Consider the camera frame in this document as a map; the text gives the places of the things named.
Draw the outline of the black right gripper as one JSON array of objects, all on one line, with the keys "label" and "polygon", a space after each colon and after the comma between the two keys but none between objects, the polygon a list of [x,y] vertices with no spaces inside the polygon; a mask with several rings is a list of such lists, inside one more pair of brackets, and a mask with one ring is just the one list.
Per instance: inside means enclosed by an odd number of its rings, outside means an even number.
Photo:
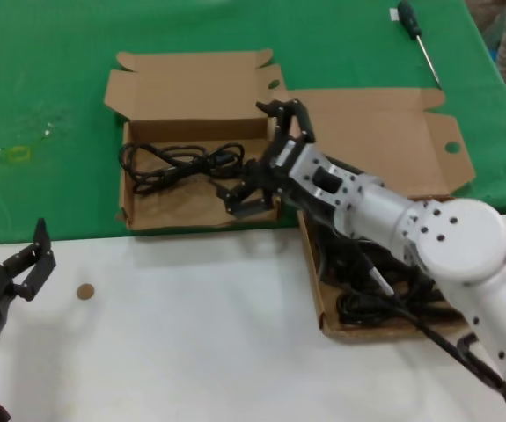
[{"label": "black right gripper", "polygon": [[[274,193],[303,193],[304,188],[290,173],[306,144],[315,143],[308,110],[300,100],[255,105],[275,119],[274,140],[259,158],[246,163],[234,187],[215,183],[216,196],[223,201],[226,213],[237,219],[274,210]],[[290,134],[293,119],[299,127],[296,136]]]}]

